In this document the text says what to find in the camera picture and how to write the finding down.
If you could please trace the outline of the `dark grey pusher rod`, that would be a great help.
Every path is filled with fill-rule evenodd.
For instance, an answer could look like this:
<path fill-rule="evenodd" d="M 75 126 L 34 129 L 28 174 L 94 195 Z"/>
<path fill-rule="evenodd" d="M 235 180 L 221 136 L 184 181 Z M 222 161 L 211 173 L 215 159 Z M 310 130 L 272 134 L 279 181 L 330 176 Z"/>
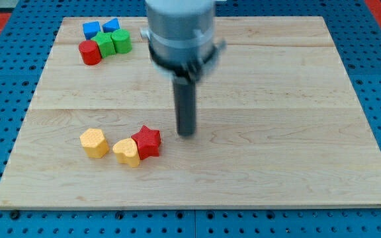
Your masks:
<path fill-rule="evenodd" d="M 173 95 L 177 133 L 192 136 L 196 130 L 196 85 L 174 79 Z"/>

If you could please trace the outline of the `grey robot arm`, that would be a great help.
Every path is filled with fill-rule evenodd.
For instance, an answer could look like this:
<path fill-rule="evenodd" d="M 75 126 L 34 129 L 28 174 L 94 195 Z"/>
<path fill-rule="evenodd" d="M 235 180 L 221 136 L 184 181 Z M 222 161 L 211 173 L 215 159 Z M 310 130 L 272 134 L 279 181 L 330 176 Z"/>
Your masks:
<path fill-rule="evenodd" d="M 214 42 L 213 0 L 146 0 L 148 27 L 140 30 L 148 41 L 151 62 L 171 80 L 177 133 L 196 132 L 196 84 L 217 66 L 226 41 Z"/>

